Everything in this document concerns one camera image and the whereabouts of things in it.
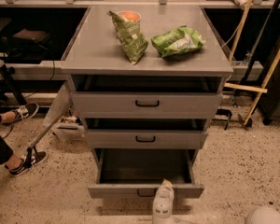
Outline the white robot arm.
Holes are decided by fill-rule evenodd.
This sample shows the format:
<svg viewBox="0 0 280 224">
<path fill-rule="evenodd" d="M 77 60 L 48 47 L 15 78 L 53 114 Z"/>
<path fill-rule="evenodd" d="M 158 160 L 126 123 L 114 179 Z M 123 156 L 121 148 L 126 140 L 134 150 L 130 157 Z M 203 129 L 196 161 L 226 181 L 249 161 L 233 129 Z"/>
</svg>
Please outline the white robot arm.
<svg viewBox="0 0 280 224">
<path fill-rule="evenodd" d="M 173 215 L 175 192 L 172 183 L 164 179 L 152 204 L 152 224 L 196 224 Z M 245 224 L 280 224 L 280 212 L 271 207 L 259 207 L 245 218 Z"/>
</svg>

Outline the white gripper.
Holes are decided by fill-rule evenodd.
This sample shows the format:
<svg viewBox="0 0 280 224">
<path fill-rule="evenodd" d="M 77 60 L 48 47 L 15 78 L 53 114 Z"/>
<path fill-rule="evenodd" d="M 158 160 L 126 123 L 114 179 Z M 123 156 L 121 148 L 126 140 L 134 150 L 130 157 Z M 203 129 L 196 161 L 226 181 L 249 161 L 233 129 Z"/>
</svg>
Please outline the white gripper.
<svg viewBox="0 0 280 224">
<path fill-rule="evenodd" d="M 163 179 L 153 201 L 152 219 L 170 220 L 173 214 L 174 198 L 173 184 L 169 180 Z"/>
</svg>

